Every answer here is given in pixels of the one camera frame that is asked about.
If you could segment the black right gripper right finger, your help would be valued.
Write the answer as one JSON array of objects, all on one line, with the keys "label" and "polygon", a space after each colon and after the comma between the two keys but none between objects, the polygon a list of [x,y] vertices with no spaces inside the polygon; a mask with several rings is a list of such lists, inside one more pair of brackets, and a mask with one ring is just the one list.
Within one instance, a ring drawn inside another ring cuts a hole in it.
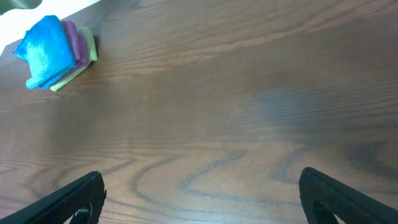
[{"label": "black right gripper right finger", "polygon": [[397,210],[348,185],[306,167],[299,182],[300,200],[309,224],[397,224]]}]

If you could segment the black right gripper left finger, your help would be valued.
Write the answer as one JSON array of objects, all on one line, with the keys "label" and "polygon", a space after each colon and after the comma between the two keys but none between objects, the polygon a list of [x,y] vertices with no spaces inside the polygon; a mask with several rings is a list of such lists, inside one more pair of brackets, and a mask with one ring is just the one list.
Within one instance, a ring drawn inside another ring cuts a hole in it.
[{"label": "black right gripper left finger", "polygon": [[103,177],[92,171],[11,215],[1,223],[97,224],[106,198]]}]

